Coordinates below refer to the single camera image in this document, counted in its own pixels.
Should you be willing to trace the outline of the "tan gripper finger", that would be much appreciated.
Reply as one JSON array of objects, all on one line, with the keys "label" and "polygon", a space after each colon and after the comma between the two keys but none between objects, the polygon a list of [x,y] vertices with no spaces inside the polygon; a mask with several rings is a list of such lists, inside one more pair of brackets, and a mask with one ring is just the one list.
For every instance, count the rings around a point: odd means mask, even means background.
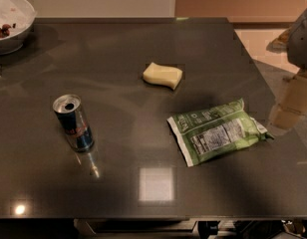
[{"label": "tan gripper finger", "polygon": [[290,129],[302,118],[303,113],[296,110],[283,108],[280,104],[275,104],[270,112],[269,121],[272,125]]},{"label": "tan gripper finger", "polygon": [[299,71],[288,80],[280,105],[284,110],[296,114],[307,113],[307,71]]}]

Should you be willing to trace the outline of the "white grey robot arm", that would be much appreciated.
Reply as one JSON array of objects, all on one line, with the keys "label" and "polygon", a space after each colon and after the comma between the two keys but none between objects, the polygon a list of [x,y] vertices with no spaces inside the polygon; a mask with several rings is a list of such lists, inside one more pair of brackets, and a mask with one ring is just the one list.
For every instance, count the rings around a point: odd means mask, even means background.
[{"label": "white grey robot arm", "polygon": [[269,116],[270,125],[282,130],[292,128],[307,113],[307,8],[290,29],[287,59],[299,71],[283,81]]}]

